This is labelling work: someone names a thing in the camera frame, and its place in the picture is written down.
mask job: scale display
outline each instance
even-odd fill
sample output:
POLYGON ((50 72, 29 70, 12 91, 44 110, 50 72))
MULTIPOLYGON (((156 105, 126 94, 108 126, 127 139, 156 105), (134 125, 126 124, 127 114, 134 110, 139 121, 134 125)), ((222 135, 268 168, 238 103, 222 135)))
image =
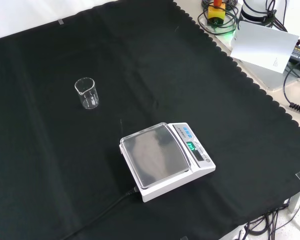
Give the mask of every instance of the scale display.
POLYGON ((192 141, 187 141, 186 144, 198 161, 204 161, 204 158, 201 156, 200 152, 197 150, 192 141))

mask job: white paper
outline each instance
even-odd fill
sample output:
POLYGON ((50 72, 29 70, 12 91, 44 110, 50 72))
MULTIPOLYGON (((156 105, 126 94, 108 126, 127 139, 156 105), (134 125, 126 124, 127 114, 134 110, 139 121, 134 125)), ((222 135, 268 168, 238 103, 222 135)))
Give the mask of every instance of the white paper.
POLYGON ((283 73, 299 36, 241 21, 231 42, 231 57, 283 73))

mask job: yellow object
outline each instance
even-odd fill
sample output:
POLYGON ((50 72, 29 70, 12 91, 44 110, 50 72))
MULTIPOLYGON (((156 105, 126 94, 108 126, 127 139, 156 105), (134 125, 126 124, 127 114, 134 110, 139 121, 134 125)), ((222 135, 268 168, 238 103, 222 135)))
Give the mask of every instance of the yellow object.
MULTIPOLYGON (((226 9, 226 4, 222 3, 220 8, 226 9)), ((216 24, 223 24, 225 17, 226 17, 226 12, 222 9, 219 8, 214 8, 213 6, 208 7, 208 19, 216 24)))

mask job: electronic balance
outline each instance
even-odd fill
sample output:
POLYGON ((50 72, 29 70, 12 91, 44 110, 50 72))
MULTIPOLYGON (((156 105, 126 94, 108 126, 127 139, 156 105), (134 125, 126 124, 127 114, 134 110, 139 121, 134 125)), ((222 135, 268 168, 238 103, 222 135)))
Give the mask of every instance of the electronic balance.
POLYGON ((187 123, 159 123, 120 140, 120 150, 147 202, 216 169, 187 123))

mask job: black fabric surface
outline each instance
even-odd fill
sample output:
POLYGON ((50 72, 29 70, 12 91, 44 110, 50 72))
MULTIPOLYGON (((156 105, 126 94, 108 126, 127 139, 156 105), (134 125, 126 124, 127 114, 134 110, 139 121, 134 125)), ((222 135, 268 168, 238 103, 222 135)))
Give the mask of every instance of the black fabric surface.
POLYGON ((135 186, 119 140, 160 122, 187 122, 216 171, 72 239, 217 240, 300 191, 298 124, 172 1, 63 21, 0 39, 0 240, 58 240, 98 215, 135 186))

